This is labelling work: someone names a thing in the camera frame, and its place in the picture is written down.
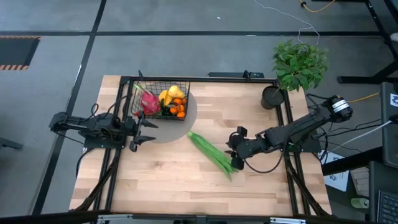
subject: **wire basket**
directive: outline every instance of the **wire basket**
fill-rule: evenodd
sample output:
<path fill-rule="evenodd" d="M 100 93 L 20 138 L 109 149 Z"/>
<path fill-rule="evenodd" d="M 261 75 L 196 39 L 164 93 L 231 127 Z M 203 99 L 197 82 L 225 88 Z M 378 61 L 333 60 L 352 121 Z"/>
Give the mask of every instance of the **wire basket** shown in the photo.
<path fill-rule="evenodd" d="M 183 121 L 188 114 L 188 102 L 189 102 L 189 88 L 190 82 L 170 82 L 170 81 L 137 81 L 137 84 L 140 84 L 141 87 L 146 90 L 151 91 L 155 96 L 159 98 L 160 93 L 163 90 L 169 90 L 172 85 L 177 85 L 180 90 L 185 94 L 187 98 L 187 103 L 185 104 L 185 116 L 183 118 L 178 118 L 176 115 L 162 115 L 161 113 L 146 115 L 146 118 L 154 118 L 154 119 L 173 119 Z M 134 114 L 137 111 L 143 110 L 141 106 L 141 97 L 142 92 L 135 88 L 134 98 L 132 100 L 131 105 L 131 113 Z"/>

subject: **wooden tabletop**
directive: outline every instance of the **wooden tabletop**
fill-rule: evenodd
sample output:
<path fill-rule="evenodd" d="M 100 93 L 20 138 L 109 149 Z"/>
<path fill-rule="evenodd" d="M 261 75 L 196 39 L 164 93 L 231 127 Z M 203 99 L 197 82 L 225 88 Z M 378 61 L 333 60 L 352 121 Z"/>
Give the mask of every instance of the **wooden tabletop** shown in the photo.
<path fill-rule="evenodd" d="M 105 112 L 114 103 L 119 80 L 120 76 L 104 76 L 97 101 L 99 113 Z M 260 105 L 261 92 L 267 85 L 191 82 L 190 92 L 197 104 L 197 117 L 191 130 L 225 151 L 228 150 L 225 142 L 237 126 L 247 128 L 250 138 L 259 131 L 277 126 L 276 110 L 268 111 Z M 294 119 L 308 113 L 302 90 L 289 93 L 289 97 Z M 103 156 L 104 149 L 95 149 L 83 158 L 70 208 L 79 206 L 93 190 L 100 175 Z M 280 152 L 258 154 L 248 162 L 259 170 L 268 170 L 275 166 L 279 157 Z M 323 209 L 330 213 L 319 161 L 306 153 L 302 154 L 301 161 L 308 189 Z M 106 186 L 100 208 L 104 208 L 107 191 Z M 296 194 L 302 212 L 298 188 Z M 283 161 L 270 174 L 258 174 L 245 167 L 232 175 L 231 182 L 186 136 L 168 143 L 145 142 L 137 152 L 131 152 L 128 147 L 123 149 L 111 211 L 292 215 Z"/>

